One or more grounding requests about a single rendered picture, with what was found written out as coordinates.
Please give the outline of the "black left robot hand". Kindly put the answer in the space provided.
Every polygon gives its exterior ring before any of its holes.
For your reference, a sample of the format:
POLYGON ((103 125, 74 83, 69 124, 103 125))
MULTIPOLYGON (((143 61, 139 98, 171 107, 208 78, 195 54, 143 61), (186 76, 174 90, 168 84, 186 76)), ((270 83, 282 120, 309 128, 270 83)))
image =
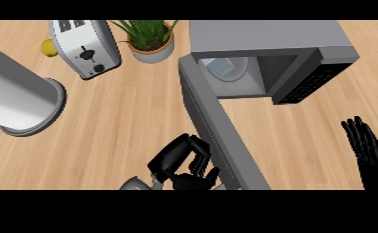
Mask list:
POLYGON ((159 183, 170 179, 174 190, 210 190, 220 173, 220 169, 214 167, 205 174, 210 158, 210 144, 195 135, 183 133, 148 163, 154 179, 159 183), (176 171, 190 153, 195 153, 189 164, 190 173, 177 174, 176 171))

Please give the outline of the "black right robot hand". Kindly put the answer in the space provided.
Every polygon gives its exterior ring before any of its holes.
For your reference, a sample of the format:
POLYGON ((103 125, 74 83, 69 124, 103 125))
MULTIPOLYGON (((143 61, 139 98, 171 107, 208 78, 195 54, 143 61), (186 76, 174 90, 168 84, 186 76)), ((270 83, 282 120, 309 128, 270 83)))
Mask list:
POLYGON ((378 192, 378 137, 359 116, 343 121, 341 126, 356 156, 363 188, 378 192))

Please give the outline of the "grey microwave door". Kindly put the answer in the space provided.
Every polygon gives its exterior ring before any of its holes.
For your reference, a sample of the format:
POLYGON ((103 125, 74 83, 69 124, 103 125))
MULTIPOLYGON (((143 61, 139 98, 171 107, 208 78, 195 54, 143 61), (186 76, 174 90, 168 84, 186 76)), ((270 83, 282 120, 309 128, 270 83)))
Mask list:
POLYGON ((226 190, 270 186, 236 132, 192 55, 179 59, 183 103, 199 138, 210 144, 211 162, 226 190))

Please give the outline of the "glass microwave turntable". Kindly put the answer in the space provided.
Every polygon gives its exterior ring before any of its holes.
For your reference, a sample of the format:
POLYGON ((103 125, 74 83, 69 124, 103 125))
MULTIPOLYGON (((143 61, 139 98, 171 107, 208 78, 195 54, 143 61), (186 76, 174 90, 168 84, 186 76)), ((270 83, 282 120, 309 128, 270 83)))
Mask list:
POLYGON ((248 59, 244 57, 207 58, 201 59, 199 62, 211 75, 224 82, 239 80, 248 69, 248 59))

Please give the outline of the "grey microwave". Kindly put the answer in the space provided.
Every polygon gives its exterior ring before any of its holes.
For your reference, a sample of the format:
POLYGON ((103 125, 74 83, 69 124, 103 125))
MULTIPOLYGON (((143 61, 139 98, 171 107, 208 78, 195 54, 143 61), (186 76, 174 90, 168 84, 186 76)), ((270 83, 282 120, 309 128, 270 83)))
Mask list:
POLYGON ((276 105, 300 103, 359 60, 334 20, 192 20, 190 55, 220 99, 269 97, 276 105), (248 59, 239 80, 219 80, 207 58, 248 59))

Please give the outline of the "green potted plant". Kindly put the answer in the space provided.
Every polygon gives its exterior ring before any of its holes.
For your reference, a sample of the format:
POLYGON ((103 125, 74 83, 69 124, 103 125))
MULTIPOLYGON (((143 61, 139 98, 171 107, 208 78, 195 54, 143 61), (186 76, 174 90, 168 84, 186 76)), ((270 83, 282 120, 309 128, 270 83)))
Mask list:
POLYGON ((162 62, 174 50, 174 27, 164 20, 117 20, 112 24, 127 33, 134 58, 148 64, 162 62))

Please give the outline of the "grey cylindrical container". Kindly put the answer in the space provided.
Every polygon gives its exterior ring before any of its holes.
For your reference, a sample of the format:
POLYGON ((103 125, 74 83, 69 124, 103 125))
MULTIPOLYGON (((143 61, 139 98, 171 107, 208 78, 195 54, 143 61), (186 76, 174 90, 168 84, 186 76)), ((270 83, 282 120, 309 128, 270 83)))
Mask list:
POLYGON ((0 130, 28 137, 56 121, 66 103, 66 89, 41 78, 0 52, 0 130))

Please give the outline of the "white toaster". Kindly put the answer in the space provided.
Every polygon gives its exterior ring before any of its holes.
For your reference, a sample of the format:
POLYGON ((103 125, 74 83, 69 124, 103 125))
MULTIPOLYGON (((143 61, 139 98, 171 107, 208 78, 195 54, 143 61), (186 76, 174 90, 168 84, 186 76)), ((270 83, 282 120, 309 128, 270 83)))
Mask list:
POLYGON ((83 80, 121 66, 121 55, 105 20, 50 20, 50 37, 63 61, 83 80))

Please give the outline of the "yellow lemon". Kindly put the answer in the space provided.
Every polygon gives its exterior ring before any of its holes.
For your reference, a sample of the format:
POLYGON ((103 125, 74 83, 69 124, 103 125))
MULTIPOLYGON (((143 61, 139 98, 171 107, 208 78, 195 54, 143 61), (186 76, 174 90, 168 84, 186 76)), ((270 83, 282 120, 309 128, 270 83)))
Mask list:
POLYGON ((46 39, 41 42, 41 53, 47 56, 47 57, 55 57, 58 55, 58 50, 53 44, 53 40, 52 39, 46 39))

